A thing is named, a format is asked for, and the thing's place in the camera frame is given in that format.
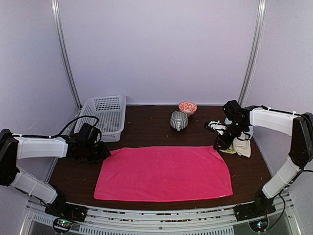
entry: metal pole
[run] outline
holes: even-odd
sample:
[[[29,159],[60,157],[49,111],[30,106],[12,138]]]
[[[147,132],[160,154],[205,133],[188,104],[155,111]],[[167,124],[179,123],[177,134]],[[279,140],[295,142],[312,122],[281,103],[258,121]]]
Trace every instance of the metal pole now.
[[[258,9],[258,15],[256,19],[250,58],[249,58],[248,66],[246,69],[244,83],[241,88],[239,99],[238,99],[238,102],[241,106],[244,106],[246,103],[246,98],[247,98],[251,81],[252,81],[255,60],[256,60],[258,49],[259,49],[260,39],[261,39],[263,25],[264,25],[266,2],[267,0],[259,0],[259,9]]]
[[[82,107],[82,105],[81,105],[81,102],[80,102],[80,99],[78,96],[78,92],[77,92],[77,89],[75,86],[72,70],[71,70],[70,64],[69,64],[67,49],[65,46],[65,40],[64,40],[63,29],[62,29],[62,24],[61,24],[61,16],[60,16],[60,10],[59,10],[59,1],[58,0],[51,0],[51,3],[52,3],[53,17],[54,17],[55,25],[57,27],[57,32],[58,32],[58,36],[59,36],[59,43],[60,43],[64,68],[65,68],[65,71],[67,74],[67,79],[69,82],[70,90],[71,90],[72,95],[74,97],[77,109],[79,110]]]

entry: mug handle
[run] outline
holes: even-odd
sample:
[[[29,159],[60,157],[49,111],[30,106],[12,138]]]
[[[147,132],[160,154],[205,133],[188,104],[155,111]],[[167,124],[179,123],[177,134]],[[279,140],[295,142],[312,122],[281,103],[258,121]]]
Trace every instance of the mug handle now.
[[[177,122],[177,131],[181,130],[181,121]]]

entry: white wall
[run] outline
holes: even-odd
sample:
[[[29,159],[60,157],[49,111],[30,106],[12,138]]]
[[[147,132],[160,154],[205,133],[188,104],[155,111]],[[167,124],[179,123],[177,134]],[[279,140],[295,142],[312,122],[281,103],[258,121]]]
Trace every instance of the white wall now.
[[[82,102],[225,104],[242,87],[258,0],[63,0],[60,12]]]
[[[55,134],[74,117],[50,0],[0,1],[0,129]],[[44,178],[51,158],[21,162]],[[1,234],[15,235],[28,197],[0,186]]]
[[[313,1],[270,0],[263,42],[247,105],[313,112]],[[272,174],[288,156],[291,139],[255,129],[255,138]],[[313,169],[309,163],[307,169]],[[305,235],[312,234],[313,175],[303,173],[290,188]]]

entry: light blue cloth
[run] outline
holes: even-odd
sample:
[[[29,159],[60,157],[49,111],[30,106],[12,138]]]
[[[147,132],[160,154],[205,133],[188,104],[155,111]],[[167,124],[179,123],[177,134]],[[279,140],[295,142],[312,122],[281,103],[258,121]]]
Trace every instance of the light blue cloth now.
[[[228,120],[228,118],[225,119],[225,125],[230,125],[232,123],[231,120]],[[249,126],[249,131],[248,132],[244,132],[249,134],[250,136],[246,135],[246,137],[248,138],[248,140],[250,140],[253,136],[253,126]]]

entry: pile of cloths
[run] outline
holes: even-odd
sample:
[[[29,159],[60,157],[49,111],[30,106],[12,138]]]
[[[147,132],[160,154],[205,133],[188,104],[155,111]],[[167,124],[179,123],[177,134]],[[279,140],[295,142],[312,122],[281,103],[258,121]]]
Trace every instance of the pile of cloths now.
[[[225,119],[225,124],[230,125],[232,121]],[[249,126],[248,132],[242,132],[241,135],[234,139],[233,144],[226,150],[220,150],[224,153],[234,154],[237,153],[239,156],[250,157],[251,156],[251,143],[250,139],[253,136],[253,126]]]

